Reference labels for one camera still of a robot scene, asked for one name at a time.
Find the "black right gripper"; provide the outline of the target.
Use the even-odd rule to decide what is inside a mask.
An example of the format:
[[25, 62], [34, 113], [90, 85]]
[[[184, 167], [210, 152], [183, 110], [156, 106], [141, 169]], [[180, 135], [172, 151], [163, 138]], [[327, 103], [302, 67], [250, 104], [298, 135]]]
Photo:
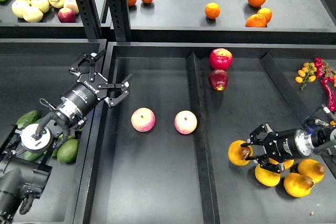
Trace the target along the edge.
[[[261, 133], [266, 133], [264, 139], [258, 138]], [[281, 132], [273, 132], [269, 124], [261, 124], [253, 130], [246, 143], [241, 147], [259, 145], [265, 147], [263, 155], [249, 156], [249, 161], [258, 163], [262, 169], [281, 174], [285, 171], [283, 163], [273, 164], [269, 157], [276, 161], [286, 161], [308, 157], [314, 149], [312, 135], [301, 129], [292, 129]]]

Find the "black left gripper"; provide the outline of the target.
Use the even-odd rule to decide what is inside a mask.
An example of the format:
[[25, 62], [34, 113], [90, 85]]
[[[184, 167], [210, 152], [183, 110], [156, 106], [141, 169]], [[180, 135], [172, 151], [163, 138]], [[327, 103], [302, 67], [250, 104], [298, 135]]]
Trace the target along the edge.
[[[106, 102], [108, 107], [112, 108], [119, 104], [129, 94], [129, 79], [132, 74], [129, 74], [121, 83], [107, 83], [107, 79], [100, 73], [95, 72], [96, 62], [106, 54], [106, 50], [102, 49], [96, 53], [82, 53], [69, 66], [69, 73], [79, 79], [62, 95], [63, 101], [71, 101], [80, 111], [81, 115], [87, 115], [100, 101]], [[89, 63], [89, 72], [80, 72], [80, 66], [84, 63]], [[113, 97], [108, 92], [119, 91], [117, 97]]]

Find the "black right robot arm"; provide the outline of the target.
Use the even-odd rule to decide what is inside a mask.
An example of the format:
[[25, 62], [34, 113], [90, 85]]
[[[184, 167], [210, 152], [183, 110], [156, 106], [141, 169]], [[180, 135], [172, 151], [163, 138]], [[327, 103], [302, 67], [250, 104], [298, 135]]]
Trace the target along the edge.
[[316, 154], [335, 175], [335, 126], [316, 116], [305, 119], [301, 129], [273, 131], [269, 124], [261, 124], [240, 146], [244, 160], [277, 174], [285, 171], [285, 161]]

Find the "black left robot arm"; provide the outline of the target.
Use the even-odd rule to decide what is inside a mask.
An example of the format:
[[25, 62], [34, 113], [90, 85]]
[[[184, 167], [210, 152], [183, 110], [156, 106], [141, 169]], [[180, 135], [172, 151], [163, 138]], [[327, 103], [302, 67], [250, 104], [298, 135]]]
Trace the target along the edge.
[[70, 134], [83, 128], [100, 102], [112, 108], [129, 94], [127, 76], [120, 83], [110, 83], [96, 71], [96, 62], [106, 54], [82, 53], [69, 66], [77, 81], [61, 95], [61, 103], [40, 103], [50, 109], [38, 123], [13, 125], [1, 144], [1, 223], [12, 223], [17, 212], [28, 213], [47, 185], [53, 151], [59, 149]]

